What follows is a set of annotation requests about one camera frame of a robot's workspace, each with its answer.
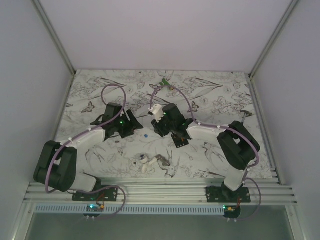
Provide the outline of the black fuse box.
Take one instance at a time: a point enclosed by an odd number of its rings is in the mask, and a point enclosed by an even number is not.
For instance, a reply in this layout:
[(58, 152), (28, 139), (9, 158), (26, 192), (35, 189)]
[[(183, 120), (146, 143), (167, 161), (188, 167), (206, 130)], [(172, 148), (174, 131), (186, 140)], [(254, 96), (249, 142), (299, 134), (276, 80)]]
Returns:
[(181, 137), (173, 135), (172, 140), (173, 140), (175, 147), (177, 149), (189, 145), (189, 141), (186, 138), (181, 138)]

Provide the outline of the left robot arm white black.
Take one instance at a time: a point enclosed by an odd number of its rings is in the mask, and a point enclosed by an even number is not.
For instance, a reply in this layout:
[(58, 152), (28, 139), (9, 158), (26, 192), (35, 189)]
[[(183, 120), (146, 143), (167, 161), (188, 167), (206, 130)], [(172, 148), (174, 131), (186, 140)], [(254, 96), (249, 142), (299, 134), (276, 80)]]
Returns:
[(96, 201), (102, 195), (102, 188), (97, 185), (96, 177), (81, 173), (77, 168), (78, 157), (113, 137), (115, 133), (126, 138), (142, 128), (131, 110), (125, 111), (122, 105), (109, 103), (104, 114), (84, 132), (62, 142), (50, 140), (44, 144), (33, 179), (45, 185), (48, 193), (55, 190), (80, 191), (89, 200)]

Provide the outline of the floral printed table mat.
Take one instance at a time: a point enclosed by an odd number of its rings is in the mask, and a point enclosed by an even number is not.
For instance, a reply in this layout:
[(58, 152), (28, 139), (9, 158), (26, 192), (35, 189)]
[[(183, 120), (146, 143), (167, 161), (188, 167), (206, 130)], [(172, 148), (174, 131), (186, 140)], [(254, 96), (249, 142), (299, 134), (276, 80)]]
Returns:
[[(174, 90), (159, 85), (163, 78)], [(125, 105), (143, 129), (126, 138), (115, 135), (78, 158), (81, 172), (100, 178), (199, 179), (227, 174), (229, 164), (215, 139), (191, 140), (176, 148), (170, 135), (156, 134), (148, 114), (150, 103), (176, 104), (186, 118), (195, 116), (214, 125), (241, 122), (241, 110), (249, 111), (252, 116), (244, 125), (260, 145), (264, 143), (244, 73), (169, 70), (78, 70), (56, 140), (83, 132), (109, 102)], [(162, 170), (156, 162), (142, 173), (135, 160), (141, 153), (150, 159), (162, 155), (171, 165)]]

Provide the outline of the white pipe fitting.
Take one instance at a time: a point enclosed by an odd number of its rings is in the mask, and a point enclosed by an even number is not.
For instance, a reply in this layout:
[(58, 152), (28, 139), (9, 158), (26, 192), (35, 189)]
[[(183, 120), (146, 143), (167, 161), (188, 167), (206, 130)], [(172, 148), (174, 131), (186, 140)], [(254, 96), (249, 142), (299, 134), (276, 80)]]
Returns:
[(143, 174), (145, 174), (147, 170), (157, 162), (156, 157), (151, 159), (146, 153), (138, 153), (135, 156), (135, 160), (137, 161), (139, 169)]

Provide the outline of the green spray nozzle toy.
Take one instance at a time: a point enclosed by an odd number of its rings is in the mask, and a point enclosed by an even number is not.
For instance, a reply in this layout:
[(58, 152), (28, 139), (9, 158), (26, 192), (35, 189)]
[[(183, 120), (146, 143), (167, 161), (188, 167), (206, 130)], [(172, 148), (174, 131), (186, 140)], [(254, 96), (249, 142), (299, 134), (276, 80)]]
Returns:
[(160, 86), (167, 86), (171, 91), (174, 90), (174, 88), (170, 85), (170, 83), (167, 81), (166, 78), (163, 78), (161, 82), (159, 83)]

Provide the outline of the small grey hammer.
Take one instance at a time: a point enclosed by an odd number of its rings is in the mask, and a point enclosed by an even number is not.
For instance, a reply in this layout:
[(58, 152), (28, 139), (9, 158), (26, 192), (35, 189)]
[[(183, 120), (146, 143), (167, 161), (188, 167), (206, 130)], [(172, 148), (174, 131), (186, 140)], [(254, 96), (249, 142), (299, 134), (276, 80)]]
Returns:
[(251, 112), (249, 112), (247, 110), (241, 110), (240, 112), (243, 113), (243, 118), (241, 121), (242, 124), (244, 124), (246, 118), (251, 117), (253, 115)]

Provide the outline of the left small circuit board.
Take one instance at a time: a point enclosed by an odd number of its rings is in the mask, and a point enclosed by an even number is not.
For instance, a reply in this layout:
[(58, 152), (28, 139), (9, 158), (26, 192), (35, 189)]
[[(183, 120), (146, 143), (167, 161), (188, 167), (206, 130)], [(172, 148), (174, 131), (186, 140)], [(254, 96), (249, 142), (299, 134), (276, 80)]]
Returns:
[(100, 204), (88, 204), (86, 207), (87, 212), (91, 213), (97, 213), (97, 212), (103, 212), (105, 206)]

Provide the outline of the small circuit board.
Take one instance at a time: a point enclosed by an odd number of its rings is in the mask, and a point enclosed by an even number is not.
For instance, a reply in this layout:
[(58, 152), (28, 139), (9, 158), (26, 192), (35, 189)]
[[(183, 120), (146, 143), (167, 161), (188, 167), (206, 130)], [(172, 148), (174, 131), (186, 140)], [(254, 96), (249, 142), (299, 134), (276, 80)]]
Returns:
[(241, 207), (238, 205), (223, 205), (223, 210), (225, 213), (234, 213), (240, 211)]
[(97, 213), (97, 212), (103, 212), (105, 206), (100, 204), (88, 204), (86, 207), (87, 212), (91, 213)]

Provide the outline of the right small circuit board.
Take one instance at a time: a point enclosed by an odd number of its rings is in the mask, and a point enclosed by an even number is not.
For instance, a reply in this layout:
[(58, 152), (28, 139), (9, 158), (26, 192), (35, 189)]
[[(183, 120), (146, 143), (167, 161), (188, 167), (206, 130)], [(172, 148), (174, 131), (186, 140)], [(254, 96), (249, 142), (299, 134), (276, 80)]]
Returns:
[(240, 211), (241, 207), (238, 205), (223, 205), (223, 210), (225, 213), (234, 213)]

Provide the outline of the grey metal bracket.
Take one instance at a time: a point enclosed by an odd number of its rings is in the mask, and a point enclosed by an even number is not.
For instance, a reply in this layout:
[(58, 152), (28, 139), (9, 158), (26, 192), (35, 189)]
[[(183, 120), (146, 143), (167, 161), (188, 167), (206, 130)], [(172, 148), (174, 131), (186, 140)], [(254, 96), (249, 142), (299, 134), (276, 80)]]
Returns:
[(156, 155), (155, 159), (157, 160), (157, 163), (162, 170), (165, 170), (171, 166), (170, 161), (160, 154)]

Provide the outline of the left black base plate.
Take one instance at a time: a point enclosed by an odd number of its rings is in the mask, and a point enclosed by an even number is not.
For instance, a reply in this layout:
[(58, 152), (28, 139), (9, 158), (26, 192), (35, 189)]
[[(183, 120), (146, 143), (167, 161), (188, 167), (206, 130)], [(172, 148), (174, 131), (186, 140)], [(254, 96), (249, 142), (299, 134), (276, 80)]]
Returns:
[(100, 186), (91, 192), (82, 190), (72, 194), (74, 202), (115, 202), (118, 197), (118, 186)]

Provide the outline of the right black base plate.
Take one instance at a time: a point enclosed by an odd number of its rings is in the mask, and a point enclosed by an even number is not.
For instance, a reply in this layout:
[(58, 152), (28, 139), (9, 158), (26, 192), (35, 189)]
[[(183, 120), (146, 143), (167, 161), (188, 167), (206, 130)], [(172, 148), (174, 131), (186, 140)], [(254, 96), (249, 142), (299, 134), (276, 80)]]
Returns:
[(208, 203), (250, 203), (251, 196), (247, 187), (241, 186), (238, 190), (232, 191), (226, 186), (207, 186), (205, 196)]

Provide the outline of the left aluminium corner post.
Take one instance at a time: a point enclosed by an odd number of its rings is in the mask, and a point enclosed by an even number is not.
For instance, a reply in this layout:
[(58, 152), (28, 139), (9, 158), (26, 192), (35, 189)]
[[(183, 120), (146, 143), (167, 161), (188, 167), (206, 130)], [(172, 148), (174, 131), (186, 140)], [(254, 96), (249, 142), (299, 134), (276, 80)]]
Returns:
[(45, 29), (47, 30), (51, 40), (53, 41), (53, 44), (55, 45), (58, 53), (60, 54), (64, 64), (68, 68), (69, 72), (74, 76), (77, 71), (74, 68), (49, 16), (46, 13), (45, 8), (43, 7), (40, 0), (31, 0), (31, 3), (33, 7), (35, 8), (37, 14), (39, 15), (42, 23), (44, 24)]

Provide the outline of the aluminium corner post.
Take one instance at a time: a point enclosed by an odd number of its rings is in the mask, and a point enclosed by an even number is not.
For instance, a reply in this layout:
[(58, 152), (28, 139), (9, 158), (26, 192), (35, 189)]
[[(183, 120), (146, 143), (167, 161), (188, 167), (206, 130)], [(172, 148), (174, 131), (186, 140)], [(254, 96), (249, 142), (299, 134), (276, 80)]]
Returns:
[(64, 64), (68, 68), (69, 72), (74, 76), (77, 71), (74, 68), (49, 16), (46, 13), (45, 8), (43, 7), (40, 0), (31, 0), (31, 3), (33, 7), (35, 8), (37, 14), (39, 15), (42, 23), (44, 24), (45, 29), (47, 30), (51, 40), (53, 41), (53, 44), (55, 45), (58, 53), (60, 54)]
[(276, 43), (277, 39), (281, 35), (282, 31), (284, 30), (286, 24), (288, 23), (291, 15), (295, 11), (296, 7), (300, 3), (300, 0), (291, 0), (288, 7), (286, 8), (284, 14), (282, 15), (281, 19), (279, 20), (275, 30), (273, 31), (271, 37), (269, 38), (267, 44), (263, 48), (263, 51), (259, 55), (255, 65), (253, 66), (251, 72), (248, 74), (249, 78), (253, 78), (261, 65), (263, 64), (264, 60), (268, 56), (269, 52), (271, 51), (272, 47)]

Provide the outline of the right aluminium corner post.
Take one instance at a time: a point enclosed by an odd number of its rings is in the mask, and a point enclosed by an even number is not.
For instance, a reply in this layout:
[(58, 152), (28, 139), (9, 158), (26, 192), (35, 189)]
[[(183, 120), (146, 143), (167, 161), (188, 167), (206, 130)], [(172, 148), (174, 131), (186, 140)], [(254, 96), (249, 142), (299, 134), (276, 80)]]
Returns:
[(288, 23), (291, 15), (295, 11), (296, 7), (300, 3), (300, 0), (291, 0), (288, 7), (286, 8), (284, 14), (282, 15), (281, 19), (279, 20), (275, 30), (273, 31), (271, 37), (269, 38), (267, 44), (263, 48), (263, 51), (259, 55), (255, 65), (253, 66), (251, 72), (248, 74), (249, 78), (253, 78), (261, 65), (263, 64), (264, 60), (268, 56), (269, 52), (271, 51), (272, 47), (276, 43), (277, 39), (281, 35), (282, 31), (284, 30), (286, 24)]

